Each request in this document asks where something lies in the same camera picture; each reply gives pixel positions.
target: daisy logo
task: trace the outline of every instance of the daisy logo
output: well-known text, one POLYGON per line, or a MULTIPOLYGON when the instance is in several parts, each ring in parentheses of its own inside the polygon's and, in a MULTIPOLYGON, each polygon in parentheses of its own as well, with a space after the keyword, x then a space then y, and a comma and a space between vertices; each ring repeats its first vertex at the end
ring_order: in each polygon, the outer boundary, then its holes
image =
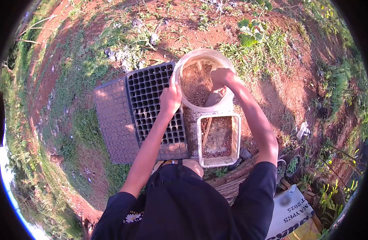
POLYGON ((125 217, 125 219, 122 221, 123 223, 132 223, 132 222, 138 222, 142 220, 144 212, 136 213, 134 211, 130 211, 129 214, 125 217))

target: hand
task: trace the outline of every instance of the hand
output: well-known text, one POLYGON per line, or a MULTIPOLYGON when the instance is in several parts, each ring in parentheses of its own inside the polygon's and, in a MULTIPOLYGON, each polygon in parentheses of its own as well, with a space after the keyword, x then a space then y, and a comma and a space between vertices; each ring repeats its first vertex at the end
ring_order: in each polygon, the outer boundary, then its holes
POLYGON ((219 90, 224 86, 230 87, 230 84, 233 84, 233 82, 239 79, 239 76, 232 72, 232 70, 229 68, 218 68, 214 71, 211 71, 210 77, 213 83, 213 91, 219 90))
POLYGON ((181 87, 169 80, 169 88, 165 88, 160 96, 160 114, 169 118, 176 113, 181 104, 181 87))

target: plastic bottle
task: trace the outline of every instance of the plastic bottle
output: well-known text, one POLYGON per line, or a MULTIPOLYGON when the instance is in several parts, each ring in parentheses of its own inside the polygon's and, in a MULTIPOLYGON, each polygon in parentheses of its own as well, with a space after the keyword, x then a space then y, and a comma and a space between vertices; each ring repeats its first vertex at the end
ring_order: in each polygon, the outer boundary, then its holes
POLYGON ((308 124, 306 122, 303 122, 302 123, 302 126, 300 127, 299 132, 296 135, 296 137, 298 139, 301 139, 302 138, 302 136, 304 135, 304 132, 306 131, 307 127, 308 127, 308 124))
MULTIPOLYGON (((209 65, 212 65, 212 70, 216 70, 217 68, 230 68, 234 73, 236 73, 235 68, 232 62, 224 55, 219 53, 216 50, 207 49, 207 48, 198 48, 193 51, 185 54, 175 65, 173 70, 172 79, 181 85, 180 79, 181 74, 184 69, 184 66, 187 67, 194 63, 206 62, 209 65)), ((192 110, 203 113, 211 113, 215 111, 224 111, 225 109, 229 109, 225 106, 232 106, 234 94, 233 92, 227 88, 224 97, 220 100, 220 102, 216 103, 210 107, 198 107, 193 105, 187 100, 187 97, 184 93, 182 93, 182 102, 192 110)))

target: sky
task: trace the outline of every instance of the sky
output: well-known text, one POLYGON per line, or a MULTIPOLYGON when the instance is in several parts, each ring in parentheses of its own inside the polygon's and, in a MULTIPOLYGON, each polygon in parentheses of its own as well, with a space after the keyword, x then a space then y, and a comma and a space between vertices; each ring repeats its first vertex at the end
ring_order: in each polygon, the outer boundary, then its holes
POLYGON ((11 204, 13 208, 16 210, 16 213, 18 217, 21 219, 21 222, 26 227, 28 232, 30 232, 34 239, 37 240, 49 240, 50 238, 46 235, 46 233, 43 231, 42 228, 38 226, 33 226, 29 224, 24 218, 23 215, 20 212, 20 209, 18 207, 18 203, 16 199, 13 197, 13 194, 11 192, 11 188, 9 183, 13 180, 14 174, 11 172, 11 169, 8 169, 8 171, 5 168, 5 165, 9 164, 8 159, 8 147, 6 146, 6 140, 5 140, 5 134, 4 134, 4 146, 0 148, 0 169, 1 169, 1 176, 3 178, 3 183, 5 187, 6 194, 8 195, 11 204))

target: person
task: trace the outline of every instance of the person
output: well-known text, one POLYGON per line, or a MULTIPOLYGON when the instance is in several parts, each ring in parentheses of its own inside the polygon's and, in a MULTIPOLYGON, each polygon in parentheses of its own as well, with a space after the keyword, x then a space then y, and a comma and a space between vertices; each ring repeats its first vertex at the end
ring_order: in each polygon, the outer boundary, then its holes
POLYGON ((124 185, 108 200, 92 239, 264 239, 274 208, 278 143, 273 129, 241 79, 230 69, 211 71, 213 90, 228 87, 239 100, 259 156, 239 186, 232 206, 202 180, 193 160, 157 164, 160 143, 181 104, 171 81, 160 96, 161 110, 124 185), (140 194, 145 186, 145 194, 140 194))

